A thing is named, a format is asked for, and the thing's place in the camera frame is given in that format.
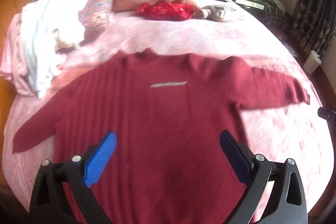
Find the bedside cabinet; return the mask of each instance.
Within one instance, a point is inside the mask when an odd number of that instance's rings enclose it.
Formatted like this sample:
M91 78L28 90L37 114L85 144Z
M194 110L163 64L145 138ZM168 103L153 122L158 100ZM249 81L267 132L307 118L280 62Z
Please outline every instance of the bedside cabinet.
M262 0L233 0L258 20L265 17L266 5Z

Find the red fabric bundle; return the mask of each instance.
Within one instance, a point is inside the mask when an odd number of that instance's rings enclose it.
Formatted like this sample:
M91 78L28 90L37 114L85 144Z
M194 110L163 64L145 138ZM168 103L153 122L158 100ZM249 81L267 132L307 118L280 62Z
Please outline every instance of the red fabric bundle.
M194 15L194 6L185 3L158 3L149 5L145 3L136 13L156 20L187 20Z

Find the bed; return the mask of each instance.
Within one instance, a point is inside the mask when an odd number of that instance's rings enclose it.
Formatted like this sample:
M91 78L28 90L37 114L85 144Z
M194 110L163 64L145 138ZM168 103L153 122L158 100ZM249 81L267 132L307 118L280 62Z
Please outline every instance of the bed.
M203 6L218 3L202 0ZM193 52L224 59L240 56L251 66L268 68L296 77L310 94L311 104L280 109L244 111L248 146L269 160L294 158L303 181L307 210L323 194L333 172L334 151L325 120L317 116L319 97L305 73L279 40L252 15L234 2L243 19L228 23L190 19L184 22L151 21L134 12L114 14L110 26L96 40L66 55L63 72L43 99L16 95L4 130L3 173L16 197L28 210L36 173L42 160L54 157L54 138L23 153L12 153L16 131L58 90L81 74L108 60L118 51L141 52L151 48L160 55ZM3 90L8 89L0 82ZM260 218L272 186L265 191L255 218Z

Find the white cloth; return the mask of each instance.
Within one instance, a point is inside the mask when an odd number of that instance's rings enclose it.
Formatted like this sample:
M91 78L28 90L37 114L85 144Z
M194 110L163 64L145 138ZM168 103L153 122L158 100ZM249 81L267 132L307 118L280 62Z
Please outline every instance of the white cloth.
M286 12L285 6L279 0L271 0L271 1L273 1L283 13Z
M85 28L78 20L88 0L38 0L22 9L20 37L29 70L28 83L41 99L62 63L55 48L62 44L78 45Z
M212 19L218 22L234 22L236 20L242 20L244 13L229 5L208 5L203 7L202 12L204 18Z

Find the metal screw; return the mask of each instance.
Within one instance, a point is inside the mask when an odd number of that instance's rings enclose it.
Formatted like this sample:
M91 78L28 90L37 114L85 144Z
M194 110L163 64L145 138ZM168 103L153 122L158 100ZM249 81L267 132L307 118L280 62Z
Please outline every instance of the metal screw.
M76 155L72 157L72 161L73 162L79 162L82 159L82 157L80 155Z
M294 165L294 164L295 164L295 160L293 160L293 159L288 159L287 161L288 161L288 163L291 164L291 165Z
M263 155L261 155L261 154L257 154L257 155L255 155L255 158L256 158L257 160L259 160L259 161L264 161L264 160L265 160L265 157L264 157Z
M43 165L43 166L47 166L48 164L49 164L49 160L43 160L42 162L41 162L41 165Z

